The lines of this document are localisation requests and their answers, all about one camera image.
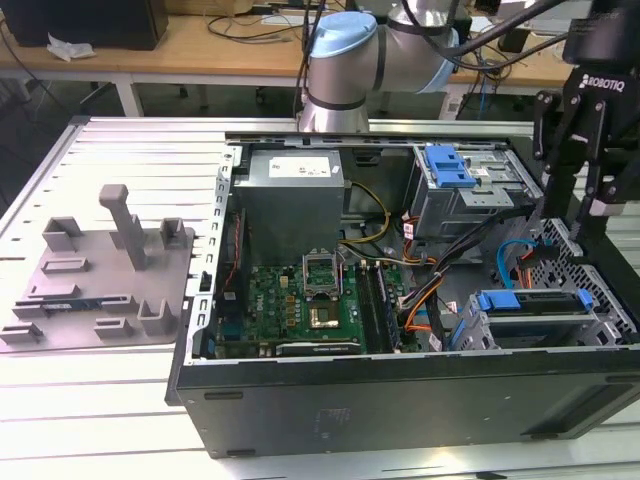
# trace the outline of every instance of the robotiq logo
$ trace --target robotiq logo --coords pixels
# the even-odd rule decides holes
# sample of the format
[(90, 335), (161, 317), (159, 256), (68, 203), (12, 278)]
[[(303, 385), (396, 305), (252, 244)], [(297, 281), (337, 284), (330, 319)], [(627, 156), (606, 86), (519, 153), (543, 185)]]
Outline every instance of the robotiq logo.
[(611, 80), (609, 78), (591, 77), (586, 73), (584, 74), (584, 77), (582, 77), (582, 83), (580, 83), (580, 88), (597, 87), (597, 88), (604, 88), (605, 90), (614, 90), (620, 93), (624, 92), (625, 86), (626, 84), (622, 80)]

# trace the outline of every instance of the yellow wire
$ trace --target yellow wire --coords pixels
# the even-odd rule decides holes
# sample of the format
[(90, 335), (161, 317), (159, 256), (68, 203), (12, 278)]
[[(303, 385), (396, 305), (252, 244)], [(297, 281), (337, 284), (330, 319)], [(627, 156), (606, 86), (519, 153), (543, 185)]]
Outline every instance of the yellow wire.
[(363, 185), (362, 183), (359, 182), (351, 182), (352, 185), (356, 185), (358, 187), (360, 187), (362, 190), (364, 190), (365, 192), (367, 192), (369, 195), (371, 195), (371, 198), (373, 198), (376, 203), (378, 205), (380, 205), (380, 208), (382, 208), (382, 211), (384, 212), (384, 225), (382, 225), (382, 230), (380, 230), (378, 233), (371, 235), (369, 237), (364, 237), (364, 238), (356, 238), (353, 240), (340, 240), (340, 243), (369, 243), (369, 242), (375, 242), (376, 240), (382, 238), (385, 236), (385, 234), (387, 233), (387, 230), (389, 230), (389, 225), (391, 224), (391, 221), (389, 220), (389, 217), (391, 217), (391, 212), (389, 210), (387, 210), (387, 207), (384, 206), (384, 203), (382, 203), (382, 200), (380, 200), (380, 197), (378, 197), (375, 193), (373, 193), (371, 191), (371, 189), (369, 189), (369, 187)]

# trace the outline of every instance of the gray power supply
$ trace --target gray power supply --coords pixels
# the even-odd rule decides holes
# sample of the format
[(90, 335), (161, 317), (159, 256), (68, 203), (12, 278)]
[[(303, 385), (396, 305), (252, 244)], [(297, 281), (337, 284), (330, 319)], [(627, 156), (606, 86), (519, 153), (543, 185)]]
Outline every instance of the gray power supply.
[(344, 199), (337, 150), (256, 151), (235, 191), (251, 225), (254, 262), (297, 264), (314, 249), (336, 249)]

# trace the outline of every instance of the open computer tower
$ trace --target open computer tower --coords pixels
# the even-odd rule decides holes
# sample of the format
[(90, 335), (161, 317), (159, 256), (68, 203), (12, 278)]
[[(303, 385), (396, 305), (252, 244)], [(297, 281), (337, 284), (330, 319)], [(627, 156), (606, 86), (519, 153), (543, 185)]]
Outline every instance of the open computer tower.
[(529, 138), (227, 144), (168, 395), (212, 457), (575, 438), (640, 395), (640, 279), (540, 217)]

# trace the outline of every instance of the aluminum worktable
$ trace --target aluminum worktable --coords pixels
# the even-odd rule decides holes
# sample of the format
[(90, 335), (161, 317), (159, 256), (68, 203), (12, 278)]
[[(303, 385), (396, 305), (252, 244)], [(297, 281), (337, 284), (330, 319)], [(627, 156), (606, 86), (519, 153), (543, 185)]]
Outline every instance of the aluminum worktable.
[[(532, 126), (385, 121), (372, 122), (372, 129), (433, 135), (474, 129), (506, 136), (530, 135)], [(129, 205), (143, 227), (180, 216), (202, 232), (224, 130), (286, 132), (293, 124), (94, 118), (70, 125), (0, 221), (0, 318), (11, 315), (43, 251), (40, 233), (49, 217), (73, 215), (83, 229), (112, 228), (97, 201), (103, 183), (128, 185)], [(637, 243), (640, 222), (637, 210), (629, 211), (612, 224), (611, 235), (633, 255), (626, 248)], [(187, 295), (196, 285), (188, 284)], [(324, 480), (478, 478), (479, 472), (494, 472), (510, 479), (620, 480), (640, 475), (639, 404), (573, 441), (214, 461), (185, 410), (164, 403), (172, 352), (166, 345), (0, 356), (0, 478)]]

